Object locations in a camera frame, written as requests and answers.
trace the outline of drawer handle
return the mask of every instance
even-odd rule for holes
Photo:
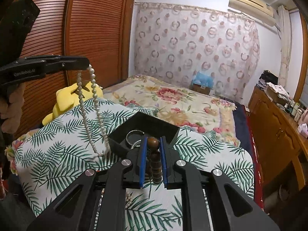
[[[280,135],[278,136],[278,139],[280,138],[280,136],[282,135],[283,132],[284,132],[284,130],[281,130]]]
[[[279,134],[280,131],[283,131],[283,130],[281,130],[281,128],[279,128],[279,130],[276,133],[276,136]]]

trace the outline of floral bedspread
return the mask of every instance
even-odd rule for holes
[[[235,104],[186,88],[137,75],[103,90],[104,98],[158,109],[157,117],[177,126],[190,126],[195,132],[216,132],[216,138],[239,146],[232,111]]]
[[[98,101],[108,134],[137,111],[149,115],[157,112],[156,109],[150,110],[135,104],[125,107],[106,99]],[[106,146],[100,134],[93,99],[85,101],[85,109],[92,139],[98,151],[102,152]],[[223,170],[253,198],[254,170],[249,153],[231,142],[216,140],[216,132],[213,130],[200,134],[194,131],[195,128],[180,128],[173,148],[179,152],[181,158],[201,170]],[[115,154],[98,157],[93,152],[83,126],[80,106],[34,132],[29,133],[30,138],[27,140],[26,136],[13,143],[12,147],[7,149],[7,155],[10,158],[15,156],[16,169],[25,196],[36,216],[83,171],[88,168],[105,170],[119,160]],[[132,205],[125,210],[125,230],[182,231],[180,190],[166,190],[163,184],[154,185],[152,180],[146,177],[142,189],[127,189],[127,192],[131,194]]]

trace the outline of patterned curtain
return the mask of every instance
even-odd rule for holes
[[[278,84],[284,88],[287,85],[289,64],[291,58],[292,31],[290,14],[283,5],[278,7],[279,21],[281,25],[281,65]]]
[[[136,73],[183,87],[201,73],[216,94],[240,102],[259,53],[257,26],[248,18],[186,5],[138,4]]]

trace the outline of tissue box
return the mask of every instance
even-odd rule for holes
[[[131,146],[126,142],[126,135],[132,130],[141,130],[145,136],[153,136],[157,139],[165,136],[167,144],[173,146],[177,141],[180,128],[156,117],[137,112],[108,135],[111,151],[121,158],[125,158],[130,151]]]
[[[209,95],[210,91],[211,91],[211,88],[203,87],[203,86],[198,85],[198,84],[193,84],[192,85],[192,90],[196,91],[198,93],[204,94],[204,95]]]
[[[304,123],[304,124],[300,124],[297,128],[297,131],[302,135],[304,136],[306,139],[308,137],[308,129],[307,129],[307,124]]]

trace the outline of yellow plush toy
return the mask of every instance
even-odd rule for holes
[[[82,82],[82,95],[84,96],[84,101],[92,98],[92,88],[91,82]],[[47,115],[43,119],[43,125],[46,126],[52,120],[56,119],[58,116],[62,115],[66,111],[72,109],[73,107],[79,105],[79,96],[77,94],[77,84],[73,84],[70,87],[60,89],[56,92],[57,103],[55,104],[52,113]],[[99,86],[96,86],[96,94],[98,97],[103,97],[103,91]]]

